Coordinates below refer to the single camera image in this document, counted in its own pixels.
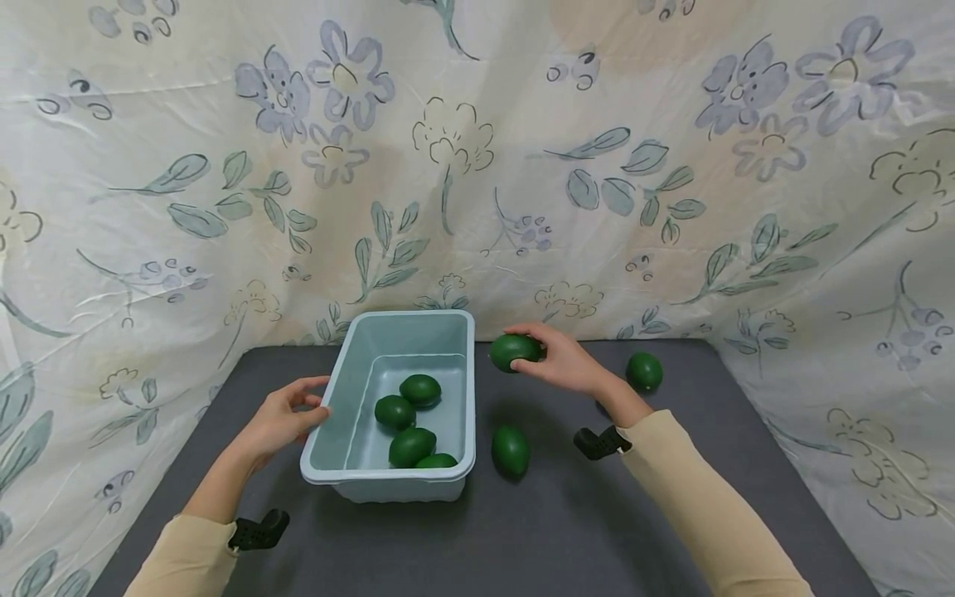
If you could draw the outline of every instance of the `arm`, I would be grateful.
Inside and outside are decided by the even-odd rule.
[[[573,339],[543,324],[505,330],[526,333],[547,348],[539,363],[511,368],[554,385],[590,394],[633,447],[627,470],[663,510],[714,595],[809,595],[766,525],[693,447],[669,411],[654,413],[620,377],[608,372]]]
[[[182,513],[168,523],[126,597],[221,595],[238,554],[228,547],[245,483],[276,452],[325,421],[330,410],[309,393],[328,382],[307,377],[269,394],[259,412],[216,459]],[[295,412],[296,407],[309,410]]]

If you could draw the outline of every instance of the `left hand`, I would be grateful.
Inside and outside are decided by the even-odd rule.
[[[296,439],[304,439],[312,427],[331,416],[331,409],[319,406],[322,397],[311,390],[329,383],[327,375],[303,377],[265,397],[265,402],[252,420],[232,440],[227,450],[249,461],[257,471],[272,456]],[[294,411],[309,406],[309,410]]]

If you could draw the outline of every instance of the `beige sleeve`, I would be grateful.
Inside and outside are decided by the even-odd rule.
[[[618,430],[626,468],[663,510],[717,597],[805,597],[809,585],[749,504],[710,467],[669,411]]]
[[[126,597],[219,597],[236,565],[236,524],[177,516],[162,529]]]

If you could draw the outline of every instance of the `plastic fruit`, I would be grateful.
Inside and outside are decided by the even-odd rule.
[[[414,411],[411,402],[399,395],[392,394],[385,396],[374,404],[374,418],[389,429],[404,431],[409,427],[414,427],[417,413]]]
[[[649,352],[636,352],[626,362],[626,381],[637,392],[651,392],[663,381],[663,367]]]
[[[441,399],[441,386],[430,375],[416,373],[401,382],[398,391],[416,409],[432,406]]]
[[[457,466],[457,460],[450,454],[432,454],[418,461],[414,468],[451,468]]]
[[[392,439],[388,448],[388,462],[394,468],[414,468],[435,451],[437,437],[427,429],[411,427]]]
[[[531,459],[527,438],[517,427],[501,425],[491,440],[491,458],[505,477],[519,479]]]
[[[511,362],[522,358],[538,362],[543,357],[541,343],[530,336],[505,333],[491,343],[491,362],[505,373],[517,373],[511,369]]]

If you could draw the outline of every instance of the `hand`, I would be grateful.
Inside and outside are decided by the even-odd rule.
[[[584,350],[577,340],[545,324],[532,322],[517,324],[504,330],[505,333],[520,333],[541,342],[547,348],[547,356],[537,363],[517,359],[511,369],[527,373],[549,384],[596,395],[615,377],[604,369],[594,357]]]
[[[303,377],[265,397],[265,402],[227,448],[252,465],[256,471],[276,452],[296,439],[304,439],[312,427],[321,425],[331,409],[319,406],[322,397],[310,390],[329,383],[329,377]],[[311,407],[295,412],[299,406]]]

